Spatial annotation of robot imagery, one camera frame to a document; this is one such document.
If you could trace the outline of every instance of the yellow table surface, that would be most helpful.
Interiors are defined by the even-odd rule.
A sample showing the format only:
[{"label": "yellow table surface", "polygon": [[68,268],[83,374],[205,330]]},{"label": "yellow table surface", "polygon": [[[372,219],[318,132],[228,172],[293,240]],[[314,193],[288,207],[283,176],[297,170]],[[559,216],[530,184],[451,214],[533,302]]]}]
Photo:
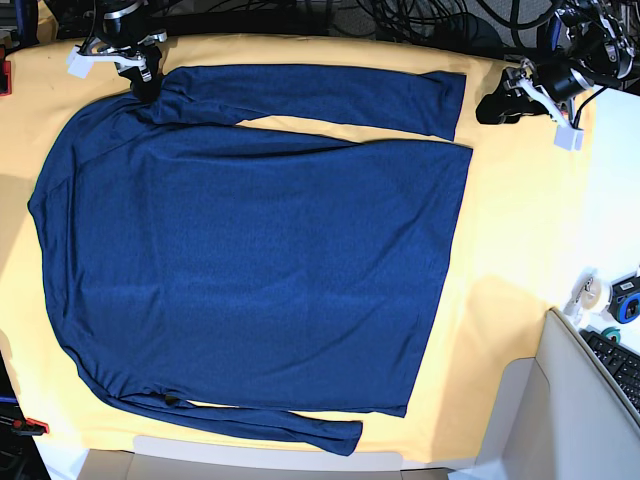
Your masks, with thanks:
[{"label": "yellow table surface", "polygon": [[[149,435],[314,450],[116,410],[91,393],[59,347],[45,311],[41,252],[27,200],[71,116],[128,89],[112,64],[94,66],[84,80],[67,74],[71,46],[56,43],[12,55],[14,91],[0,98],[0,349],[25,416],[48,422],[51,433],[42,441],[57,445],[131,450],[136,435]],[[573,283],[568,265],[579,232],[589,145],[580,153],[554,147],[555,124],[543,116],[516,125],[479,125],[475,107],[496,88],[504,67],[491,60],[381,42],[247,35],[170,39],[165,57],[165,72],[194,65],[310,63],[467,75],[455,141],[473,147],[474,154],[449,272],[407,415],[305,415],[362,420],[359,452],[395,451],[422,462],[477,455],[504,368],[535,355],[545,310],[563,301]],[[352,141],[427,138],[292,117],[243,124]],[[587,143],[592,125],[590,105],[582,116]]]}]

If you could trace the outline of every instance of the black keys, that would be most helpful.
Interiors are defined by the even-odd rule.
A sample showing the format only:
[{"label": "black keys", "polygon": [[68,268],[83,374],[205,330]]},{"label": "black keys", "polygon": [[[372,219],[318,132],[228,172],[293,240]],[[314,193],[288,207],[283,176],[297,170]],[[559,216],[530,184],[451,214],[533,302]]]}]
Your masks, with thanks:
[{"label": "black keys", "polygon": [[640,413],[640,356],[598,333],[580,334]]}]

